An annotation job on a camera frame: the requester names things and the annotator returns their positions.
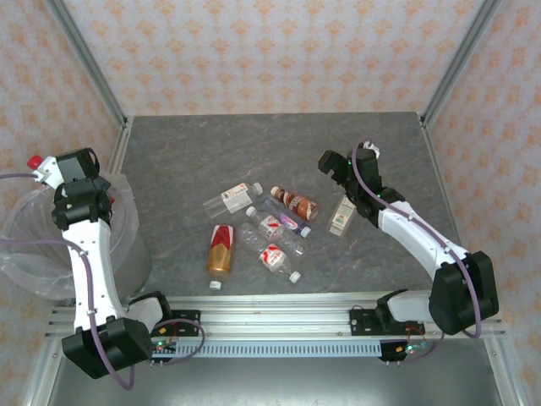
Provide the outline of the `clear bottle red white label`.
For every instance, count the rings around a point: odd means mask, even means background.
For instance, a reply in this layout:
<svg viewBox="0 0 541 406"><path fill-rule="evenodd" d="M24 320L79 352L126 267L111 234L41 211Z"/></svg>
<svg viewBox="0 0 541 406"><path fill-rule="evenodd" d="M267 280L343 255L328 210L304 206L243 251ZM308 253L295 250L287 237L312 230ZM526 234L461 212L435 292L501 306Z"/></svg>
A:
<svg viewBox="0 0 541 406"><path fill-rule="evenodd" d="M258 256L271 273L283 275L291 283L297 283L301 278L301 273L294 269L288 255L276 244L264 239L251 224L243 223L238 228L238 239Z"/></svg>
<svg viewBox="0 0 541 406"><path fill-rule="evenodd" d="M305 253L301 239L270 213L250 206L246 210L246 216L268 241L277 244L288 254L300 257Z"/></svg>

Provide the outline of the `brown chocolate drink bottle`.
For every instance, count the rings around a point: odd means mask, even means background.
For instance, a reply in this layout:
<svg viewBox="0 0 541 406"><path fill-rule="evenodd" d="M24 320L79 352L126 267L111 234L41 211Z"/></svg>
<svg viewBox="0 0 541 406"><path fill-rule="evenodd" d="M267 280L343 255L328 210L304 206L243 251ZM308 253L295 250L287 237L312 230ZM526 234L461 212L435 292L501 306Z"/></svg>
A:
<svg viewBox="0 0 541 406"><path fill-rule="evenodd" d="M298 193L287 191L278 186L273 186L270 194L279 200L288 210L303 220L314 220L319 213L319 206L311 199Z"/></svg>

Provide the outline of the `square clear bottle green label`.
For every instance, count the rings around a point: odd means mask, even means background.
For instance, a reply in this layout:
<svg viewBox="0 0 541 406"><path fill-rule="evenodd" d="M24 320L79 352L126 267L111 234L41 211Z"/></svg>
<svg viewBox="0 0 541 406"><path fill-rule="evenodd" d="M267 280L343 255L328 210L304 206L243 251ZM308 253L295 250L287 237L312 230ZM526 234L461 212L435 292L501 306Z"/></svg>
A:
<svg viewBox="0 0 541 406"><path fill-rule="evenodd" d="M348 230L355 212L356 206L346 195L343 195L330 217L328 224L329 232L337 237L342 237Z"/></svg>

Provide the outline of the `aluminium frame post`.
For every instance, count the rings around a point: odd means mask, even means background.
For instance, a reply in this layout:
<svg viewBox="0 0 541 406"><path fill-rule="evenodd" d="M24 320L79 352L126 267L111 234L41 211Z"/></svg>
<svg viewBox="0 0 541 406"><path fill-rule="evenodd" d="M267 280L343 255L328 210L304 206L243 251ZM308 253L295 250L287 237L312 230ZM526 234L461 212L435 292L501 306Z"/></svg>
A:
<svg viewBox="0 0 541 406"><path fill-rule="evenodd" d="M44 0L47 7L52 12L59 27L63 30L68 42L74 50L79 62L84 67L90 77L90 81L95 86L97 92L104 101L108 112L119 126L124 126L128 116L124 113L119 101L114 95L106 76L99 66L89 44L83 37L79 27L74 20L73 15L68 9L64 0Z"/></svg>
<svg viewBox="0 0 541 406"><path fill-rule="evenodd" d="M460 74L473 55L473 51L489 27L497 9L503 0L483 0L481 7L473 18L465 36L462 38L451 62L449 63L440 83L429 100L428 106L420 116L420 122L425 129L436 120L437 115L450 95Z"/></svg>

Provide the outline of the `long aluminium base rail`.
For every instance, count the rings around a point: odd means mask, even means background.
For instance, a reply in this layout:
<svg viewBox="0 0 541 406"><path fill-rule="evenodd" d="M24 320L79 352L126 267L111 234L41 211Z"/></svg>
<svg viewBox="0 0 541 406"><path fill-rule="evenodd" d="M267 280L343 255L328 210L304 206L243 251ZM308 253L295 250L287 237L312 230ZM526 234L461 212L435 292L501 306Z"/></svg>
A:
<svg viewBox="0 0 541 406"><path fill-rule="evenodd" d="M212 340L350 340L349 311L374 308L383 292L169 297L198 310Z"/></svg>

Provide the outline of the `grey metal lower panel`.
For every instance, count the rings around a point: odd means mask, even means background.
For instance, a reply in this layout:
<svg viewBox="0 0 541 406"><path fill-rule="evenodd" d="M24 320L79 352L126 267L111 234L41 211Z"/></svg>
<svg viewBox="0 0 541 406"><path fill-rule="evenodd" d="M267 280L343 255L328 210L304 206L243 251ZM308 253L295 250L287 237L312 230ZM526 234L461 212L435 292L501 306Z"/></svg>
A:
<svg viewBox="0 0 541 406"><path fill-rule="evenodd" d="M67 360L30 406L516 406L485 349L445 344L417 363L372 358L192 359L139 366L134 389L92 380Z"/></svg>

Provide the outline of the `clear bottle purple label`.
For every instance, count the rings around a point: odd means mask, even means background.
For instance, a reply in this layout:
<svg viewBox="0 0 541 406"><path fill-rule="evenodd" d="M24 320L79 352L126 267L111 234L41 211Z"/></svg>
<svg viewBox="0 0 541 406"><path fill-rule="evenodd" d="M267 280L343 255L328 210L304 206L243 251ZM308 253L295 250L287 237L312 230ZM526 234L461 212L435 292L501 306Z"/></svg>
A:
<svg viewBox="0 0 541 406"><path fill-rule="evenodd" d="M271 214L282 225L299 237L306 239L310 235L312 228L308 222L287 209L276 198L270 195L264 195L261 199L261 206L265 212Z"/></svg>

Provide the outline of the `aluminium table side rail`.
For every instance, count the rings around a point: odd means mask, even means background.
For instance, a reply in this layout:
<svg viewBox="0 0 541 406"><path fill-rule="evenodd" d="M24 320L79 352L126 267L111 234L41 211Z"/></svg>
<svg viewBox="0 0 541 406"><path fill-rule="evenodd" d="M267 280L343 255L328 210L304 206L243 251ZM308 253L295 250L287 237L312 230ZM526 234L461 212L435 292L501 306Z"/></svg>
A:
<svg viewBox="0 0 541 406"><path fill-rule="evenodd" d="M114 147L112 148L112 153L110 155L107 167L107 171L111 174L120 174L122 171L133 125L134 116L128 116L120 126L120 130Z"/></svg>
<svg viewBox="0 0 541 406"><path fill-rule="evenodd" d="M456 237L457 243L460 244L462 242L462 240L461 240L458 228L456 226L456 220L455 220L453 212L452 212L451 203L450 203L450 200L449 200L448 195L447 195L447 190L446 190L446 187L445 187L444 179L443 179L442 173L440 171L439 163L437 161L437 157L436 157L436 154L435 154L435 148L434 148L434 145L433 145L432 140L431 140L430 135L429 135L428 125L425 123L424 117L422 115L418 115L418 120L419 120L419 125L420 125L421 131L423 133L423 137L424 137L427 149L429 151L429 155L430 155L432 165L434 167L435 176L437 178L437 181L438 181L438 184L440 186L440 190L441 190L444 202L445 202L446 211L447 211L448 217L450 219L450 223L451 223L451 227L453 229L454 236Z"/></svg>

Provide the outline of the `aluminium lower frame bar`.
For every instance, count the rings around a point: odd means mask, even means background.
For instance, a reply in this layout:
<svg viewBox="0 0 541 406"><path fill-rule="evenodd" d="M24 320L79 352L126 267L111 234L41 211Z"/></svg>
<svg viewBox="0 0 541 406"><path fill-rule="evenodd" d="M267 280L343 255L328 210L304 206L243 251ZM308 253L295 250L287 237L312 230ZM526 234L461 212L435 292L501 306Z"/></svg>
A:
<svg viewBox="0 0 541 406"><path fill-rule="evenodd" d="M61 339L47 338L41 346L41 352L31 375L23 406L48 405L62 359Z"/></svg>
<svg viewBox="0 0 541 406"><path fill-rule="evenodd" d="M502 405L530 406L509 340L501 337L488 337L484 339L484 345Z"/></svg>

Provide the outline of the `gold red bottle white cap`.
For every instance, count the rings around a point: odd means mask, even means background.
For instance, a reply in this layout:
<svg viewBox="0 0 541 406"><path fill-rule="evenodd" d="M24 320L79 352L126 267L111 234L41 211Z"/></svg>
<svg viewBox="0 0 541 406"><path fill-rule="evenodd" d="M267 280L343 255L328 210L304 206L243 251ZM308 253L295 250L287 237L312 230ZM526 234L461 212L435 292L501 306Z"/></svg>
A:
<svg viewBox="0 0 541 406"><path fill-rule="evenodd" d="M233 226L216 225L213 229L206 267L210 274L209 288L211 290L220 290L223 280L231 273L234 238Z"/></svg>

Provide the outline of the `small circuit board with LEDs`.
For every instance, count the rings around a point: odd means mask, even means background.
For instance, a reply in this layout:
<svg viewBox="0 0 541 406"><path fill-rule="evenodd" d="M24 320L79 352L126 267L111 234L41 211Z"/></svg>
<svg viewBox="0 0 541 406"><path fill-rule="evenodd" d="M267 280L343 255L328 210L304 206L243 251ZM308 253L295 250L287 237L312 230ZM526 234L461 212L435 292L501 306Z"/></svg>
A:
<svg viewBox="0 0 541 406"><path fill-rule="evenodd" d="M175 337L153 337L152 354L154 356L170 356L177 352L177 342Z"/></svg>
<svg viewBox="0 0 541 406"><path fill-rule="evenodd" d="M398 344L394 347L394 353L395 354L414 354L418 352L419 350L424 350L429 347L429 344L427 341L419 341L419 342L407 342L407 341L399 341Z"/></svg>

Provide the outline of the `square clear bottle white label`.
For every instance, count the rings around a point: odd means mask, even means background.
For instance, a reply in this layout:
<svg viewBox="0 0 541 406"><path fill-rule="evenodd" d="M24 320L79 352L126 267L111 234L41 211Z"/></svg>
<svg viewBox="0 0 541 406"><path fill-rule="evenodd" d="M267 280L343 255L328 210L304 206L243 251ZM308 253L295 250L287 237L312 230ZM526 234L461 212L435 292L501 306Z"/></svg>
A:
<svg viewBox="0 0 541 406"><path fill-rule="evenodd" d="M260 183L240 183L206 201L203 207L210 218L226 213L234 214L244 207L253 205L256 198L262 194L263 188Z"/></svg>

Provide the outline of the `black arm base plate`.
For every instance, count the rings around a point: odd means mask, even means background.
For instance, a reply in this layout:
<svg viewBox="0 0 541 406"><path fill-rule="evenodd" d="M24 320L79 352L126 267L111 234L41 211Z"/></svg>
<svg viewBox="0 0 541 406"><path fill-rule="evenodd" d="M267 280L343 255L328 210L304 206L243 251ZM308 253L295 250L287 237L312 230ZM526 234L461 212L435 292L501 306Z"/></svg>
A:
<svg viewBox="0 0 541 406"><path fill-rule="evenodd" d="M185 321L176 321L167 327L170 337L197 337L199 335L199 328L194 325L200 322L199 310L173 310L172 318Z"/></svg>
<svg viewBox="0 0 541 406"><path fill-rule="evenodd" d="M379 336L384 332L375 309L358 306L353 306L349 310L349 326L354 337Z"/></svg>

